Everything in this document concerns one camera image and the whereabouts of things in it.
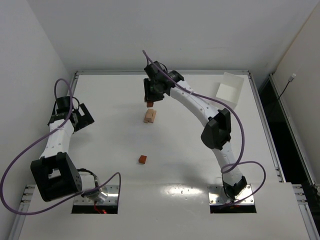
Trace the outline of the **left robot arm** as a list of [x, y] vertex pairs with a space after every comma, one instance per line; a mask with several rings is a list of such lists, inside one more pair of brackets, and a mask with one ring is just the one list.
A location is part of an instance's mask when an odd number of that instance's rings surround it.
[[80, 173], [68, 152], [72, 134], [93, 124], [95, 120], [84, 103], [70, 107], [71, 97], [55, 101], [48, 126], [51, 134], [38, 160], [31, 162], [39, 193], [45, 202], [57, 200], [82, 191]]

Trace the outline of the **light long wood block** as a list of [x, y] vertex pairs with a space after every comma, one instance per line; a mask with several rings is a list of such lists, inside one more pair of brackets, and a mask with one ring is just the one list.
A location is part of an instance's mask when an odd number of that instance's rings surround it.
[[157, 113], [157, 111], [156, 111], [156, 110], [154, 110], [154, 112], [153, 112], [153, 116], [152, 116], [152, 121], [149, 121], [150, 123], [154, 123], [155, 118], [156, 118], [156, 113]]
[[144, 116], [143, 122], [144, 123], [150, 123], [151, 120], [152, 120], [152, 113], [147, 111], [145, 116]]

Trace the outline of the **dark brown arch block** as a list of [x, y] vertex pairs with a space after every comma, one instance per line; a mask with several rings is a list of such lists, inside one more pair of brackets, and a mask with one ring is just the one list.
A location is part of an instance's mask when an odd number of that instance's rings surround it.
[[154, 105], [154, 103], [153, 103], [152, 101], [148, 101], [148, 102], [146, 103], [146, 107], [147, 107], [147, 108], [152, 108], [153, 105]]

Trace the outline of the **light wood cube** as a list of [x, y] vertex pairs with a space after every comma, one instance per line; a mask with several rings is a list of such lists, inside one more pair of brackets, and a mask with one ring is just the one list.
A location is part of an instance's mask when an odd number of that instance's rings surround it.
[[147, 114], [145, 115], [145, 120], [146, 120], [147, 122], [151, 122], [151, 121], [152, 121], [152, 118], [153, 118], [153, 114], [152, 114], [152, 113], [147, 113]]
[[153, 115], [153, 114], [154, 114], [154, 110], [151, 109], [151, 108], [149, 108], [149, 109], [147, 110], [146, 114], [147, 114], [147, 113], [151, 113], [151, 114]]

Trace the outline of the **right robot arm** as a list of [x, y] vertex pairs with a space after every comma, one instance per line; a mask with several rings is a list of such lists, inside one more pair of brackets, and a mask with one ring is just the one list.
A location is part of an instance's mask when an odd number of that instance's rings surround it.
[[166, 72], [158, 61], [148, 62], [144, 71], [148, 76], [143, 80], [146, 103], [161, 101], [168, 95], [184, 105], [203, 125], [200, 138], [213, 151], [221, 169], [224, 192], [234, 201], [247, 185], [238, 168], [240, 158], [234, 156], [231, 147], [231, 114], [234, 111], [227, 107], [219, 109], [205, 101], [180, 73]]

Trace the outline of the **dark brown wood cube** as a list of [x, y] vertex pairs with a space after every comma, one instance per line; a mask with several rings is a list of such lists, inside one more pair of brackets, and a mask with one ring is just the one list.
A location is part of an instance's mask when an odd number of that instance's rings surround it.
[[147, 161], [147, 156], [146, 155], [141, 155], [140, 157], [139, 157], [139, 159], [138, 159], [138, 163], [139, 164], [145, 164], [146, 163], [146, 161]]

